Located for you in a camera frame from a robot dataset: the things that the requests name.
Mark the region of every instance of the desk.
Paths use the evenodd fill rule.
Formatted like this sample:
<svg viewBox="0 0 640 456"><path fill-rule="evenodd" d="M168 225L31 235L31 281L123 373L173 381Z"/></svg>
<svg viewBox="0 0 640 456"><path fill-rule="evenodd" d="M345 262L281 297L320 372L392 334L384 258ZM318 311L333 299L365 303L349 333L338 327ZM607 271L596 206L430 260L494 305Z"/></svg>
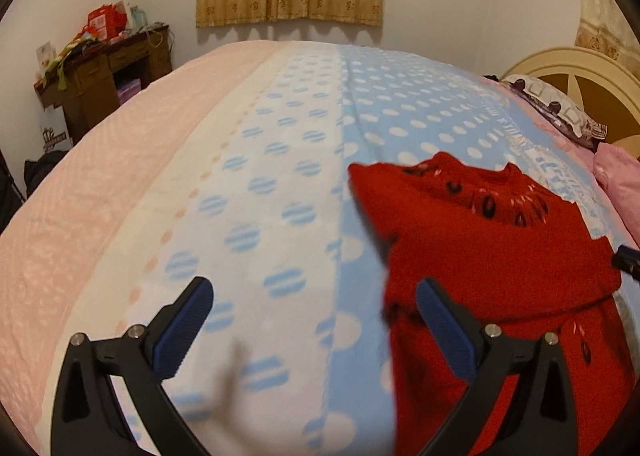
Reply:
<svg viewBox="0 0 640 456"><path fill-rule="evenodd" d="M66 90L58 79L34 86L43 108L61 106L69 135L77 144L87 132L120 107L117 86L140 79L142 89L171 73L169 27L96 46L65 64Z"/></svg>

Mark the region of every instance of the folded red garment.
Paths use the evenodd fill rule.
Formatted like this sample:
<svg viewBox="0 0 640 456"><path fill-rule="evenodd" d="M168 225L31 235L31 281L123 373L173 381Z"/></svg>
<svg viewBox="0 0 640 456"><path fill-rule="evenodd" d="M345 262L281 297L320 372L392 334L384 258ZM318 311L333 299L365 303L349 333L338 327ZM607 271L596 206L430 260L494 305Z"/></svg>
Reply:
<svg viewBox="0 0 640 456"><path fill-rule="evenodd" d="M391 243L384 311L396 384L396 455L414 456L463 394L415 306L434 277L481 323L537 340L558 333L577 406L580 455L604 438L634 382L612 293L607 238L592 240L576 204L515 165L494 172L447 153L414 167L351 165L356 198ZM495 439L517 377L504 386L472 454Z"/></svg>

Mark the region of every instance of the metal screw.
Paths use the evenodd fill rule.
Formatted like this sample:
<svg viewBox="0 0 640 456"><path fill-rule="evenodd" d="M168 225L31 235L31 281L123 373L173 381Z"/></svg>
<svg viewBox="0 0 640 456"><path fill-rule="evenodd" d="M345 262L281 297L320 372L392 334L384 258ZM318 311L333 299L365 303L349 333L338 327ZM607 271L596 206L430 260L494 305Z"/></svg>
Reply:
<svg viewBox="0 0 640 456"><path fill-rule="evenodd" d="M558 335L550 331L549 333L545 333L545 342L549 344L549 346L555 346L560 342Z"/></svg>
<svg viewBox="0 0 640 456"><path fill-rule="evenodd" d="M83 342L84 342L84 333L75 333L71 337L71 345L72 346L79 346Z"/></svg>
<svg viewBox="0 0 640 456"><path fill-rule="evenodd" d="M502 335L502 328L500 328L497 324L487 324L484 327L484 333L486 333L492 339L499 337Z"/></svg>
<svg viewBox="0 0 640 456"><path fill-rule="evenodd" d="M142 324L136 324L127 330L127 335L132 339L139 339L145 332L145 327Z"/></svg>

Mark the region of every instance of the headboard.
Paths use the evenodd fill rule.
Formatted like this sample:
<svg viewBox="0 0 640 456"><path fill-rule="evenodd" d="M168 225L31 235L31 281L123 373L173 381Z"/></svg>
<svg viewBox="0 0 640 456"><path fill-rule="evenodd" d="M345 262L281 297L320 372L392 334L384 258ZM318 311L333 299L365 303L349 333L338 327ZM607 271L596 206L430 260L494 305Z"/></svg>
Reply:
<svg viewBox="0 0 640 456"><path fill-rule="evenodd" d="M527 57L511 74L537 77L566 93L597 122L609 128L607 142L640 158L640 81L600 52L552 48Z"/></svg>

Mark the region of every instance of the polka dot bedsheet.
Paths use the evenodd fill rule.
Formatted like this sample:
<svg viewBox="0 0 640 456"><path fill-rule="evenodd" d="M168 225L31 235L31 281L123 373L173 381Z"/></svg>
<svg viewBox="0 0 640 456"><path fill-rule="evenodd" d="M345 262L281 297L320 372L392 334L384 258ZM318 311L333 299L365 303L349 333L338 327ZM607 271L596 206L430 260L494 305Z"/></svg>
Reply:
<svg viewBox="0 0 640 456"><path fill-rule="evenodd" d="M255 97L235 102L244 117L188 188L120 329L207 277L214 306L164 387L212 454L391 455L386 272L351 196L350 163L415 165L440 150L487 169L512 162L577 202L593 237L617 247L628 236L577 156L498 84L400 52L287 50L259 89L246 84ZM205 150L209 135L197 131L190 140ZM617 302L637 367L640 295L630 278ZM154 452L121 382L116 390Z"/></svg>

